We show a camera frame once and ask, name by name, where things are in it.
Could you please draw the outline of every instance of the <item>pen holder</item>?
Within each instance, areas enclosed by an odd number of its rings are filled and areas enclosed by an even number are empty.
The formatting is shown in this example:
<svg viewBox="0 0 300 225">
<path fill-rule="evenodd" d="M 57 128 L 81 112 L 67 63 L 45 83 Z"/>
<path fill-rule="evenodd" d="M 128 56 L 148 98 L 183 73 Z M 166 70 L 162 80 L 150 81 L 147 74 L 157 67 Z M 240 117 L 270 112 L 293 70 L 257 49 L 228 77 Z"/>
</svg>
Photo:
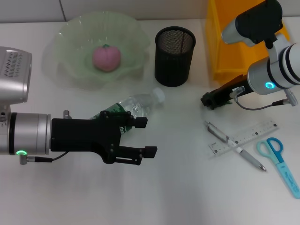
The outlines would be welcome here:
<svg viewBox="0 0 300 225">
<path fill-rule="evenodd" d="M 155 78 L 164 86 L 177 87 L 188 79 L 196 44 L 195 36 L 183 27 L 167 27 L 155 37 Z"/>
</svg>

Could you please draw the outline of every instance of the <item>green bottle label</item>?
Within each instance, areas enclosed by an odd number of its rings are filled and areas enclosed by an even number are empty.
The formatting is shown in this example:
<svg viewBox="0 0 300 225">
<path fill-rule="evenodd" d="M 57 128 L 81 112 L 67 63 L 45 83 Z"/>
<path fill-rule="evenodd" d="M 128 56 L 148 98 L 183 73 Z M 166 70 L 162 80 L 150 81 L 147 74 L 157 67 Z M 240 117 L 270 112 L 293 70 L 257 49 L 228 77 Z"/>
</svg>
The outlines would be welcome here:
<svg viewBox="0 0 300 225">
<path fill-rule="evenodd" d="M 111 112 L 111 113 L 123 113 L 123 112 L 126 112 L 125 109 L 119 104 L 119 103 L 116 103 L 114 105 L 112 105 L 111 107 L 107 108 L 106 109 L 107 111 Z M 95 116 L 93 116 L 91 118 L 92 119 L 97 119 L 99 117 L 99 113 Z M 120 127 L 120 132 L 121 132 L 121 135 L 129 130 L 131 130 L 132 127 L 131 126 L 126 126 L 126 127 Z"/>
</svg>

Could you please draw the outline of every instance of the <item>black connector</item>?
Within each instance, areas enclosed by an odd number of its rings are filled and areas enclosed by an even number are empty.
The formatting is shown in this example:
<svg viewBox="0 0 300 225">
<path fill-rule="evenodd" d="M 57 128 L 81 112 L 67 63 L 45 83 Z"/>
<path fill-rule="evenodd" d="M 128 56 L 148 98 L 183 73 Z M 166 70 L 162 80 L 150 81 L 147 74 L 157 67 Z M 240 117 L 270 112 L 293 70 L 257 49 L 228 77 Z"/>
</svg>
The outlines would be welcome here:
<svg viewBox="0 0 300 225">
<path fill-rule="evenodd" d="M 285 104 L 287 104 L 287 99 L 282 99 L 282 100 L 279 100 L 277 102 L 273 102 L 272 106 L 285 105 Z"/>
<path fill-rule="evenodd" d="M 35 163 L 51 163 L 52 160 L 53 160 L 52 158 L 47 158 L 47 157 L 39 157 L 39 156 L 34 157 Z"/>
</svg>

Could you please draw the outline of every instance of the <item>bottle cap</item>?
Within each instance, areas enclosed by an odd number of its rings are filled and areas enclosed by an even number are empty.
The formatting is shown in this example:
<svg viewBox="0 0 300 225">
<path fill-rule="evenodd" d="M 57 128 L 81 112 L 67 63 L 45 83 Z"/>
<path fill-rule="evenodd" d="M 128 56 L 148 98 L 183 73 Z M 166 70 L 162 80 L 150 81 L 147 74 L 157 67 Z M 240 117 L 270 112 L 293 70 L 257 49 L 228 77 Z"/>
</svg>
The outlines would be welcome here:
<svg viewBox="0 0 300 225">
<path fill-rule="evenodd" d="M 165 94 L 164 91 L 160 88 L 155 88 L 152 90 L 152 93 L 157 97 L 157 101 L 159 103 L 163 103 L 165 101 Z"/>
</svg>

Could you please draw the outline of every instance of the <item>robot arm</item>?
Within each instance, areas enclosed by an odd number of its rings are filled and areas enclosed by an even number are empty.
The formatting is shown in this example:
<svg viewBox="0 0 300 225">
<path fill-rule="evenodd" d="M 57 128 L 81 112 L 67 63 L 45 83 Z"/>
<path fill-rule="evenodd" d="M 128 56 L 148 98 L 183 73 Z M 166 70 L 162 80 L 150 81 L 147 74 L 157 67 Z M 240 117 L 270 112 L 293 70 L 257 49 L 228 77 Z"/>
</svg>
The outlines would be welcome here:
<svg viewBox="0 0 300 225">
<path fill-rule="evenodd" d="M 49 114 L 11 113 L 10 104 L 27 102 L 31 59 L 28 52 L 0 47 L 0 154 L 19 155 L 22 165 L 52 162 L 55 159 L 28 156 L 48 155 L 49 150 L 91 151 L 107 164 L 140 165 L 142 158 L 154 158 L 157 147 L 120 146 L 120 127 L 147 125 L 147 118 L 134 118 L 130 112 L 102 111 L 93 120 L 71 119 L 68 111 L 63 119 L 52 120 Z"/>
<path fill-rule="evenodd" d="M 283 34 L 275 35 L 282 27 L 282 9 L 276 0 L 264 1 L 237 16 L 222 32 L 223 41 L 228 44 L 244 42 L 248 46 L 264 41 L 269 57 L 253 63 L 247 75 L 241 75 L 221 88 L 206 93 L 201 99 L 202 103 L 214 109 L 230 99 L 238 102 L 238 96 L 253 91 L 267 95 L 284 90 L 287 99 L 280 101 L 282 105 L 297 105 L 290 88 L 300 84 L 300 45 L 291 45 Z"/>
</svg>

